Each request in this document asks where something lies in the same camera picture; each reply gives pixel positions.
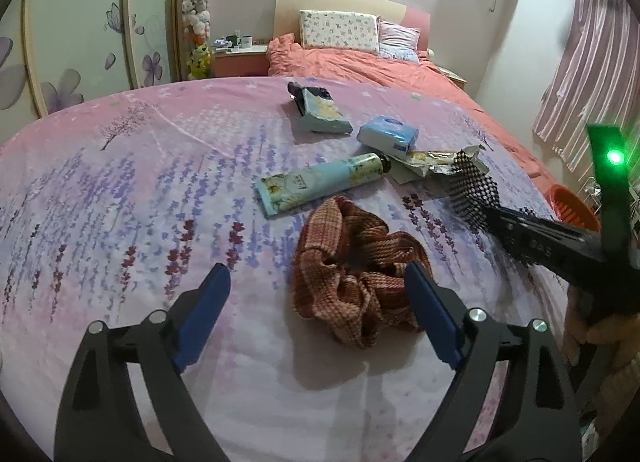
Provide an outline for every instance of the black cap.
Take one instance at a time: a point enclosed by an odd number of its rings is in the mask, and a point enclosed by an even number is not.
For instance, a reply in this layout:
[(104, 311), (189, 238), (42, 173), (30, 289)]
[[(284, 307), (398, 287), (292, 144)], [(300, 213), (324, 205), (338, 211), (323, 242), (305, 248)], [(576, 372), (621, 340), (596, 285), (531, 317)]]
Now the black cap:
[(391, 159), (382, 153), (376, 153), (376, 155), (378, 155), (380, 162), (382, 162), (382, 172), (388, 173), (391, 171)]

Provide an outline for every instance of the orange basket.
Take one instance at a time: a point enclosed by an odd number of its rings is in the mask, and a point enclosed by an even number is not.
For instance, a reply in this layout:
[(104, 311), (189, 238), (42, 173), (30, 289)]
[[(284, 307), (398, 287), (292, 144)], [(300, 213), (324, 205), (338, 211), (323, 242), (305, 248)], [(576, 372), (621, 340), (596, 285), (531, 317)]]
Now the orange basket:
[(545, 200), (561, 222), (600, 232), (600, 221), (584, 202), (567, 188), (558, 184), (551, 186), (545, 193)]

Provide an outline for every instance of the brown plaid scrunchie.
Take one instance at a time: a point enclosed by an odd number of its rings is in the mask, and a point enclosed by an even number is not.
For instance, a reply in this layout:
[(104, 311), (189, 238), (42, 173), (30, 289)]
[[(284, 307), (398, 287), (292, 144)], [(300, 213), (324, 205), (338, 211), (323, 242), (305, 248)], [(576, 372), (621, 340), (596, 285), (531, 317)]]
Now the brown plaid scrunchie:
[(375, 344), (381, 325), (418, 331), (403, 276), (413, 260), (430, 273), (429, 259), (413, 236), (388, 232), (383, 220), (345, 197), (313, 211), (293, 258), (300, 317), (324, 321), (338, 341), (363, 349)]

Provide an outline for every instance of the pink striped curtain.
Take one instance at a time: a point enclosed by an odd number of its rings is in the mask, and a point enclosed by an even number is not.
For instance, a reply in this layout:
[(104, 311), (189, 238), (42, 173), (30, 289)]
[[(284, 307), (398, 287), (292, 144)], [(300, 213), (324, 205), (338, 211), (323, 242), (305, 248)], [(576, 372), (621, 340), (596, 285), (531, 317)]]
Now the pink striped curtain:
[[(591, 122), (617, 125), (630, 135), (633, 160), (638, 161), (639, 98), (640, 24), (629, 4), (575, 0), (564, 55), (533, 130), (584, 181), (593, 166), (586, 133)], [(631, 166), (640, 177), (640, 166)]]

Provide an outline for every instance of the bed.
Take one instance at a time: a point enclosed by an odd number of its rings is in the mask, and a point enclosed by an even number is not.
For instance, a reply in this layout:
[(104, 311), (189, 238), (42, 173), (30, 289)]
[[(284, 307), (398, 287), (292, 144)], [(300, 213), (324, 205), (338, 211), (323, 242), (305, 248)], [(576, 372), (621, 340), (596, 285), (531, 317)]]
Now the bed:
[[(388, 60), (354, 50), (300, 45), (300, 10), (343, 10), (382, 16), (406, 27), (420, 29), (420, 63)], [(556, 184), (546, 166), (498, 124), (471, 97), (444, 76), (427, 54), (430, 16), (389, 0), (276, 0), (273, 34), (267, 57), (270, 76), (322, 77), (400, 88), (455, 102), (478, 121), (527, 172), (544, 193)]]
[[(552, 216), (462, 106), (379, 84), (305, 80), (327, 88), (354, 127), (392, 114), (420, 128), (422, 149), (486, 143), (481, 158), (503, 204)], [(400, 461), (428, 425), (452, 371), (424, 334), (386, 329), (372, 349), (353, 350), (290, 308), (292, 253), (317, 203), (267, 219), (255, 182), (362, 148), (355, 135), (292, 129), (287, 82), (212, 79), (119, 93), (34, 122), (0, 148), (0, 389), (47, 454), (87, 325), (140, 322), (216, 262), (232, 270), (231, 296), (183, 379), (231, 460)], [(542, 317), (561, 333), (566, 284), (471, 233), (440, 180), (385, 179), (347, 195), (419, 239), (437, 282), (467, 305), (516, 324)], [(503, 378), (498, 367), (470, 447), (486, 437)], [(133, 381), (140, 390), (140, 373)], [(163, 447), (148, 398), (139, 405)]]

